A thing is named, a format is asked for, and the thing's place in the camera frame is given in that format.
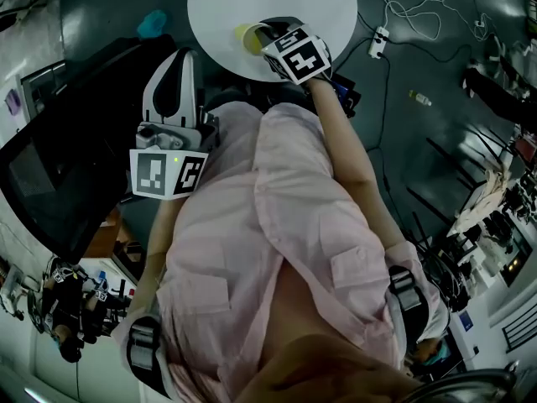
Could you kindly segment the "black device with blue screen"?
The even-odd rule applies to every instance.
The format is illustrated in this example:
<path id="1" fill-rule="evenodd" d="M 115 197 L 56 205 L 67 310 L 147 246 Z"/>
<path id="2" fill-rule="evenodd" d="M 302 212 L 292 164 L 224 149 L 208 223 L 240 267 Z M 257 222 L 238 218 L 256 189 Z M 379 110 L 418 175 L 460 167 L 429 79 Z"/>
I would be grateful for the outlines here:
<path id="1" fill-rule="evenodd" d="M 334 74 L 331 78 L 331 84 L 343 111 L 348 118 L 353 118 L 356 114 L 355 107 L 362 98 L 362 95 L 355 90 L 356 83 L 344 76 Z"/>

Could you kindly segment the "round white table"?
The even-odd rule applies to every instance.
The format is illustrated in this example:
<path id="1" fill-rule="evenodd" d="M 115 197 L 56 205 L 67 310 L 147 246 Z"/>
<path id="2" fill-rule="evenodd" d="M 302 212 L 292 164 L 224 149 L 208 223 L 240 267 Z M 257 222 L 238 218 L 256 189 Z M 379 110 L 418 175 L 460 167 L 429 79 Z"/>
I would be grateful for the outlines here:
<path id="1" fill-rule="evenodd" d="M 254 81 L 280 82 L 260 56 L 250 55 L 235 36 L 241 24 L 294 17 L 309 24 L 333 58 L 350 43 L 357 0 L 188 0 L 191 29 L 201 48 L 221 67 Z"/>

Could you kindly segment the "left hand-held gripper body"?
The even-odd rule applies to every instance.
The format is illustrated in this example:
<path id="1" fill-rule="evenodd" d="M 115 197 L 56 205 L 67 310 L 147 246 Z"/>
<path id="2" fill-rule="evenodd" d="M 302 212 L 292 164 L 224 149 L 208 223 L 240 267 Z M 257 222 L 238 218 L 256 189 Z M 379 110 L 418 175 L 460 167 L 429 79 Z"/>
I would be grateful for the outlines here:
<path id="1" fill-rule="evenodd" d="M 210 153 L 220 144 L 219 118 L 209 115 L 197 128 L 144 122 L 129 151 L 133 194 L 159 200 L 190 196 Z"/>

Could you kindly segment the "purple cloth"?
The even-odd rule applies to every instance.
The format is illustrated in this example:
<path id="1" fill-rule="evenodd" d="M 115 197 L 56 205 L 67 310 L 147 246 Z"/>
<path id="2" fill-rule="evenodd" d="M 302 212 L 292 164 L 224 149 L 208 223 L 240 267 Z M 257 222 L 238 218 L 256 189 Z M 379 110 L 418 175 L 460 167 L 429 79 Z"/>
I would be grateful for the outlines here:
<path id="1" fill-rule="evenodd" d="M 18 93 L 14 89 L 10 89 L 4 99 L 9 112 L 12 115 L 17 115 L 21 109 L 21 101 Z"/>

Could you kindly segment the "white power strip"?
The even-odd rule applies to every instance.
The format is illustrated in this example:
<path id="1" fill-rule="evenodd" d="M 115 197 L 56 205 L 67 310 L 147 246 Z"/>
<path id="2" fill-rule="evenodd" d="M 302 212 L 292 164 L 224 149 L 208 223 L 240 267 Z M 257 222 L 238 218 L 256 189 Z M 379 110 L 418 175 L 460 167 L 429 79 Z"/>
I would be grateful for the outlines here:
<path id="1" fill-rule="evenodd" d="M 368 54 L 374 59 L 381 59 L 385 46 L 388 43 L 389 31 L 378 26 L 374 32 Z"/>

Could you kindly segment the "dark headset rim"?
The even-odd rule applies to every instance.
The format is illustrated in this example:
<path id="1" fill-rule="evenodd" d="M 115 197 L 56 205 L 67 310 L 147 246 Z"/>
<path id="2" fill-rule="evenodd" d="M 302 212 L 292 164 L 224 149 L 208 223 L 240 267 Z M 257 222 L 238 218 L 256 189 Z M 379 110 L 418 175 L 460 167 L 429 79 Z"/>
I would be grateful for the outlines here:
<path id="1" fill-rule="evenodd" d="M 514 403 L 516 374 L 506 369 L 479 369 L 422 385 L 399 403 Z"/>

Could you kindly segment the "brown wooden cabinet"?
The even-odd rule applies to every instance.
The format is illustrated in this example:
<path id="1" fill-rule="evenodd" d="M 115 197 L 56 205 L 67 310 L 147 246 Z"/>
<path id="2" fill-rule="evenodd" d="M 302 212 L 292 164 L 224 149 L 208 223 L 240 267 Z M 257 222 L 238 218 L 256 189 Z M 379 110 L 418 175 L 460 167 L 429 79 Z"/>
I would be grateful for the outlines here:
<path id="1" fill-rule="evenodd" d="M 114 207 L 97 229 L 82 258 L 111 258 L 114 254 L 116 243 L 126 246 L 137 242 L 138 240 L 124 222 L 119 209 Z"/>

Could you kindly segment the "pink shirt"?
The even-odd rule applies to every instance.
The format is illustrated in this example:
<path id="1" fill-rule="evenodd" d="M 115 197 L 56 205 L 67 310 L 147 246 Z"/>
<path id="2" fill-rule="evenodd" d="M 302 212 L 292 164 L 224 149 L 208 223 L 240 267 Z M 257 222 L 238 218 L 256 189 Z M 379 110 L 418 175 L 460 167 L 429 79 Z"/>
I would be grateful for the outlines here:
<path id="1" fill-rule="evenodd" d="M 386 249 L 336 181 L 317 113 L 282 103 L 215 109 L 222 142 L 175 222 L 150 314 L 173 403 L 234 403 L 298 338 L 341 338 L 404 373 L 441 306 L 415 246 Z"/>

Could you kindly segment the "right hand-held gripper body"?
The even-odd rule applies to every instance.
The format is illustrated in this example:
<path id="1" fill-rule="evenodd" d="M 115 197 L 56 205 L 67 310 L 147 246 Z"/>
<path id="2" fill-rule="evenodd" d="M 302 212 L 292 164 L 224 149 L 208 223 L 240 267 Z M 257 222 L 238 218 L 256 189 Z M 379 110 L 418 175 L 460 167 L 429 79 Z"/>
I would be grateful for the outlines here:
<path id="1" fill-rule="evenodd" d="M 268 18 L 258 30 L 261 56 L 281 79 L 295 85 L 311 78 L 330 80 L 328 45 L 308 24 L 294 17 Z"/>

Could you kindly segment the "person's right forearm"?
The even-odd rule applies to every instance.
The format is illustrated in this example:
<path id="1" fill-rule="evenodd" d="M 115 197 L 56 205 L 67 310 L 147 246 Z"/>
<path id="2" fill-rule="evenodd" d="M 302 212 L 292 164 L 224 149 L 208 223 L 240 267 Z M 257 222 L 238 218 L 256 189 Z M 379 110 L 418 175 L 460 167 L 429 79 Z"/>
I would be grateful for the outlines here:
<path id="1" fill-rule="evenodd" d="M 380 194 L 373 165 L 332 86 L 319 79 L 311 79 L 306 85 L 321 122 L 336 181 L 356 202 L 386 249 L 403 243 L 404 235 Z"/>

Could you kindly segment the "person's left forearm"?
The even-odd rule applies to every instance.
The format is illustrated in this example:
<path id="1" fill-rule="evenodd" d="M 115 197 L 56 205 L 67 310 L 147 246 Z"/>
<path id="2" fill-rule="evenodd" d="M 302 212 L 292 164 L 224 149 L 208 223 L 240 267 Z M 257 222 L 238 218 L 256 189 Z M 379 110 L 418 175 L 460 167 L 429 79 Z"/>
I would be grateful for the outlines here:
<path id="1" fill-rule="evenodd" d="M 166 254 L 172 244 L 176 219 L 186 198 L 161 201 L 149 235 L 145 266 L 139 280 L 128 313 L 146 308 L 153 302 L 159 288 Z"/>

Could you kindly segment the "teal bag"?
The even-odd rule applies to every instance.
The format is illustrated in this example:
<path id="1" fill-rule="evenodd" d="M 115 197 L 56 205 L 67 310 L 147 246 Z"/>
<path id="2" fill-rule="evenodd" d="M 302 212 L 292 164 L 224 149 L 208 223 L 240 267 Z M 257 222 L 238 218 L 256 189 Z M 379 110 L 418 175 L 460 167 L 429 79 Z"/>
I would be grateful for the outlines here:
<path id="1" fill-rule="evenodd" d="M 137 27 L 137 34 L 140 39 L 154 39 L 163 34 L 167 23 L 167 15 L 162 10 L 154 10 L 146 15 Z"/>

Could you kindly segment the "yellow plastic cup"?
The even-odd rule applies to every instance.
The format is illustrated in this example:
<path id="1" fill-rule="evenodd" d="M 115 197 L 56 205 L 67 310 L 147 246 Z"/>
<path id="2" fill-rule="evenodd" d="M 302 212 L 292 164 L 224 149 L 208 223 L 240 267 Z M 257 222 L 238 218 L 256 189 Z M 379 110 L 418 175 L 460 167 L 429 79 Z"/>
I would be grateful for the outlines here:
<path id="1" fill-rule="evenodd" d="M 234 29 L 234 34 L 240 45 L 250 55 L 261 55 L 263 44 L 258 37 L 258 32 L 262 29 L 268 29 L 266 23 L 239 24 Z"/>

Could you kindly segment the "black mesh office chair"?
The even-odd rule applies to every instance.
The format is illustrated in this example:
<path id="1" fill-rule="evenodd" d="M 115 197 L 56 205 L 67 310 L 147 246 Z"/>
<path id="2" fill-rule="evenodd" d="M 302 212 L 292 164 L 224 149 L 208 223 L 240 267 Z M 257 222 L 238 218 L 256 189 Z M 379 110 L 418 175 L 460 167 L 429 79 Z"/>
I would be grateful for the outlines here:
<path id="1" fill-rule="evenodd" d="M 76 264 L 128 188 L 143 90 L 177 46 L 120 38 L 82 61 L 44 110 L 0 148 L 0 191 L 52 254 Z"/>

